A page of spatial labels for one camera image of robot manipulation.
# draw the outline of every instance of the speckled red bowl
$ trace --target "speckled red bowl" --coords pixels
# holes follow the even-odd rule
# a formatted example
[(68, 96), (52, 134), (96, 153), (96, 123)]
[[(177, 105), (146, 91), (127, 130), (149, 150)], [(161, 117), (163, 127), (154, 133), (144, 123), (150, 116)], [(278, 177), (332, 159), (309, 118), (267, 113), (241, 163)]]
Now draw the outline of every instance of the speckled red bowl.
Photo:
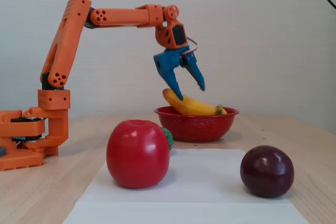
[(223, 107), (225, 115), (181, 115), (171, 106), (157, 108), (161, 125), (175, 140), (192, 143), (218, 141), (231, 128), (238, 110)]

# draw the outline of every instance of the banana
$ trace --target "banana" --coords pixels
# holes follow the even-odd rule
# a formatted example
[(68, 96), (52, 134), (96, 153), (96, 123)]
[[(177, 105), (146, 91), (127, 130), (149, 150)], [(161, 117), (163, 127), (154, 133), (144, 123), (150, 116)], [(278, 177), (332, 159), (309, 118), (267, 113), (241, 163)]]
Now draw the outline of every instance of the banana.
[(227, 114), (222, 106), (213, 106), (196, 101), (186, 95), (183, 95), (183, 101), (181, 101), (173, 90), (164, 89), (162, 91), (165, 100), (172, 106), (177, 112), (182, 115), (222, 115)]

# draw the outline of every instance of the robotic arm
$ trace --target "robotic arm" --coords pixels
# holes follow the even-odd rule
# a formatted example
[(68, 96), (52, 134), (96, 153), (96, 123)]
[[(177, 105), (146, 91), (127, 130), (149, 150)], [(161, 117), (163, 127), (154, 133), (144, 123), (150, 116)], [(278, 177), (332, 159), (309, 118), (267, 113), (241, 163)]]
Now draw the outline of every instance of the robotic arm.
[[(57, 155), (68, 138), (70, 90), (64, 89), (84, 27), (155, 27), (157, 42), (166, 49), (154, 56), (159, 75), (182, 100), (174, 68), (186, 68), (204, 91), (203, 76), (196, 64), (183, 24), (174, 6), (144, 5), (136, 9), (94, 9), (90, 0), (69, 0), (40, 74), (38, 107), (26, 112), (0, 111), (0, 170), (42, 165), (47, 155)], [(45, 131), (48, 119), (49, 134)]]
[(104, 28), (136, 26), (155, 27), (158, 43), (165, 47), (164, 53), (154, 56), (160, 76), (182, 100), (174, 68), (185, 67), (205, 90), (203, 76), (196, 65), (194, 54), (190, 51), (183, 24), (176, 18), (179, 9), (171, 5), (144, 5), (136, 9), (94, 9), (89, 0), (69, 0), (58, 27), (55, 39), (44, 64), (40, 79), (48, 74), (51, 87), (62, 89), (67, 82), (75, 59), (83, 27)]

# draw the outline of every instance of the table surface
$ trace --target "table surface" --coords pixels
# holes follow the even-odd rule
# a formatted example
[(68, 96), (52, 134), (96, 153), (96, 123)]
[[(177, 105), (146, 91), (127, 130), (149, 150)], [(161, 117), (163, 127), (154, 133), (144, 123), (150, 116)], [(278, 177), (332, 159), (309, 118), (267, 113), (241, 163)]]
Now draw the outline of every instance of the table surface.
[[(113, 128), (126, 119), (157, 115), (84, 116), (70, 121), (59, 155), (39, 167), (0, 172), (0, 223), (62, 223), (105, 161)], [(310, 223), (336, 220), (336, 135), (288, 116), (237, 115), (212, 143), (174, 142), (174, 148), (237, 148), (267, 144), (292, 159), (295, 181), (287, 197)]]

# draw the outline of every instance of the white paper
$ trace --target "white paper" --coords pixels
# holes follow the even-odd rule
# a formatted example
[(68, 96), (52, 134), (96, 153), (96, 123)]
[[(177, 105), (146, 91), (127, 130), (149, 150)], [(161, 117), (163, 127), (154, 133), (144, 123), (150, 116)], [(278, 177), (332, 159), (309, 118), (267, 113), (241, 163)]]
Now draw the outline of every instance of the white paper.
[(118, 186), (106, 163), (64, 223), (307, 223), (286, 197), (265, 199), (244, 187), (241, 150), (171, 151), (156, 186)]

